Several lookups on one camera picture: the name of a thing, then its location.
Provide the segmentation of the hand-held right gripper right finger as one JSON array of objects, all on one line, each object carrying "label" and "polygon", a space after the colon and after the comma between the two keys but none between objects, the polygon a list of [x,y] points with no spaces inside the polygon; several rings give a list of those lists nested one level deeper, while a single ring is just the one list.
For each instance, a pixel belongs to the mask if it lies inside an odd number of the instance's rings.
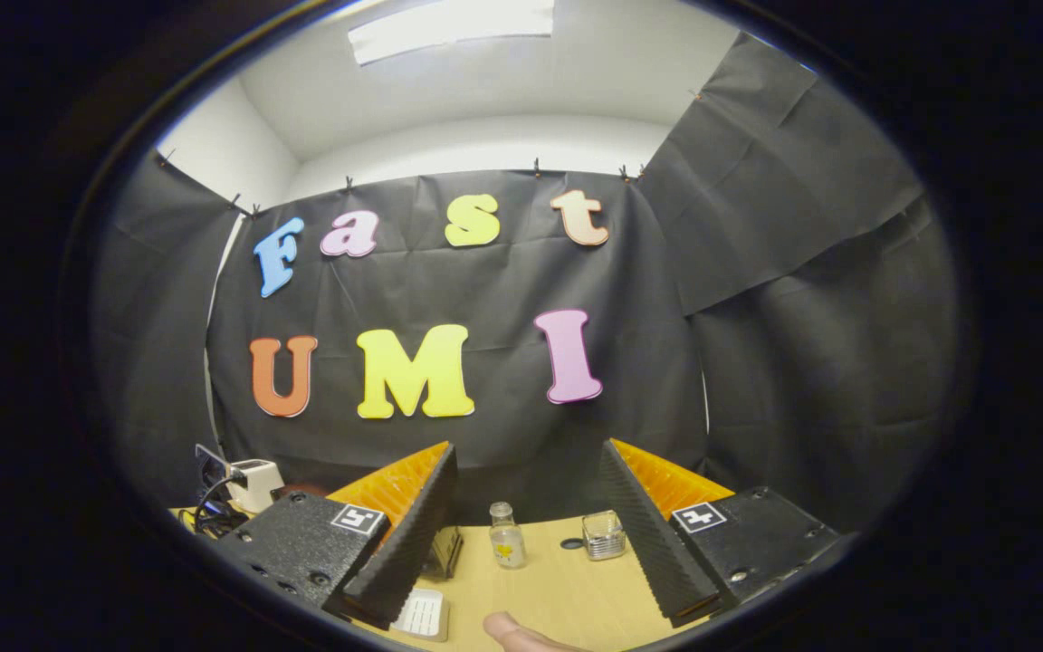
[{"label": "hand-held right gripper right finger", "polygon": [[776,589],[841,538],[773,488],[735,492],[616,438],[603,445],[598,478],[675,627]]}]

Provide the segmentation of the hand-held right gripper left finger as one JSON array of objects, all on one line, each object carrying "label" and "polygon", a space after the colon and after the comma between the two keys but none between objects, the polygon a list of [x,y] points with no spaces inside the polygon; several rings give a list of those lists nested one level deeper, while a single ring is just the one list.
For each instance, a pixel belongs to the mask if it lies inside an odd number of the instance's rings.
[{"label": "hand-held right gripper left finger", "polygon": [[447,527],[456,483],[455,446],[440,442],[326,496],[281,496],[215,547],[283,597],[389,628]]}]

